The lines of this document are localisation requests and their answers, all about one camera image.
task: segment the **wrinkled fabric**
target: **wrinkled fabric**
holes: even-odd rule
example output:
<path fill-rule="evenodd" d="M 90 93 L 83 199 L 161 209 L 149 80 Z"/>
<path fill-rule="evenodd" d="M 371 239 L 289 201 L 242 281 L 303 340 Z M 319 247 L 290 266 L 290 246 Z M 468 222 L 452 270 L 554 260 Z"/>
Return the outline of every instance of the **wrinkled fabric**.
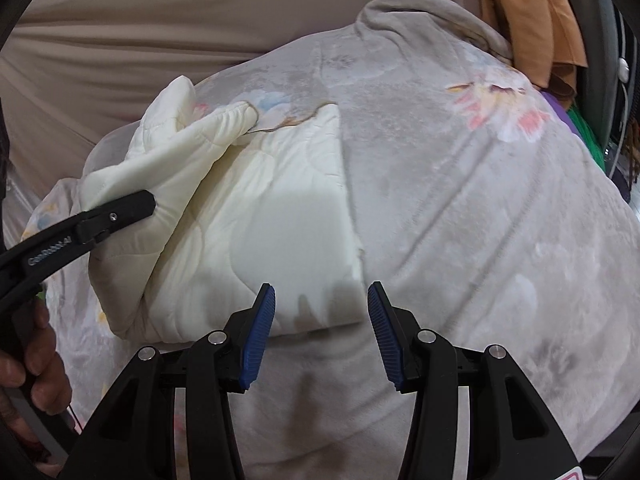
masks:
<path fill-rule="evenodd" d="M 6 196 L 2 199 L 2 231 L 7 248 L 20 241 L 27 222 L 40 199 L 9 165 L 6 178 Z"/>
<path fill-rule="evenodd" d="M 576 95 L 577 67 L 587 66 L 568 0 L 480 0 L 482 19 L 513 45 L 514 67 L 565 110 Z"/>
<path fill-rule="evenodd" d="M 198 82 L 343 27 L 368 1 L 33 0 L 0 54 L 12 163 L 42 198 L 177 76 Z"/>
<path fill-rule="evenodd" d="M 146 111 L 125 160 L 82 181 L 83 210 L 139 189 L 156 198 L 151 218 L 89 259 L 113 333 L 197 340 L 250 306 L 265 282 L 278 291 L 271 335 L 366 319 L 337 107 L 244 136 L 258 114 L 277 109 L 273 99 L 196 119 L 204 112 L 194 94 L 187 78 L 175 79 Z"/>
<path fill-rule="evenodd" d="M 365 282 L 455 345 L 505 345 L 583 458 L 640 397 L 640 226 L 496 51 L 510 56 L 450 2 L 377 0 L 353 29 L 220 73 L 196 100 L 290 96 L 274 126 L 335 102 Z M 231 398 L 249 478 L 397 475 L 412 402 L 386 382 L 368 322 L 271 339 Z"/>

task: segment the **bedding pile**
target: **bedding pile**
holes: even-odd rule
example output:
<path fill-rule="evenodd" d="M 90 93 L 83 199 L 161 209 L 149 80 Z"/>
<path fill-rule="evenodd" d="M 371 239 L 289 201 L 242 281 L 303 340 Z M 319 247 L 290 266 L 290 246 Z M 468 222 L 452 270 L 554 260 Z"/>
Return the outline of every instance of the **bedding pile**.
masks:
<path fill-rule="evenodd" d="M 66 277 L 85 259 L 50 280 L 73 386 L 95 349 L 130 349 L 105 316 L 130 340 L 188 342 L 270 281 L 281 336 L 232 397 L 248 477 L 391 478 L 413 397 L 386 381 L 366 322 L 364 290 L 380 280 L 453 344 L 508 348 L 584 457 L 640 397 L 640 225 L 510 59 L 450 1 L 374 0 L 349 27 L 194 89 L 174 81 L 65 191 L 69 212 L 139 189 L 158 199 L 92 253 L 97 297 L 86 273 Z M 59 202 L 47 200 L 32 224 Z M 119 359 L 74 398 L 84 416 Z"/>

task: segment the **fleece blanket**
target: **fleece blanket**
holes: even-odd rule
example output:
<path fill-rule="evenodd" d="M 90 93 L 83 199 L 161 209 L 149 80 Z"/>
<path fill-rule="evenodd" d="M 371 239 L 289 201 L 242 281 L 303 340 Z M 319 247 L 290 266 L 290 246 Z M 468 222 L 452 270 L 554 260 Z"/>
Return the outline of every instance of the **fleece blanket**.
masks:
<path fill-rule="evenodd" d="M 251 104 L 258 134 L 335 104 L 363 283 L 455 345 L 506 346 L 581 458 L 640 394 L 640 225 L 509 57 L 446 0 L 375 0 L 196 100 Z M 88 166 L 122 161 L 134 129 Z M 249 478 L 389 478 L 411 406 L 366 322 L 272 339 L 232 399 Z"/>

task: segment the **human hand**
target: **human hand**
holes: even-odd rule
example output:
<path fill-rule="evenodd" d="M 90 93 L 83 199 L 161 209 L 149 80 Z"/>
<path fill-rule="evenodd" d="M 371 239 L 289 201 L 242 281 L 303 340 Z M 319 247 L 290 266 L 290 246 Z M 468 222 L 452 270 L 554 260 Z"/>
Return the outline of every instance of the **human hand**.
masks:
<path fill-rule="evenodd" d="M 31 388 L 34 405 L 55 415 L 63 412 L 71 402 L 71 385 L 65 374 L 65 365 L 56 352 L 56 333 L 49 325 L 49 311 L 42 300 L 34 300 L 34 331 L 24 351 L 24 365 L 0 351 L 0 386 L 17 388 L 26 379 L 25 367 L 36 376 Z M 11 401 L 0 390 L 0 416 L 4 423 L 27 446 L 39 445 L 37 437 L 18 414 Z"/>

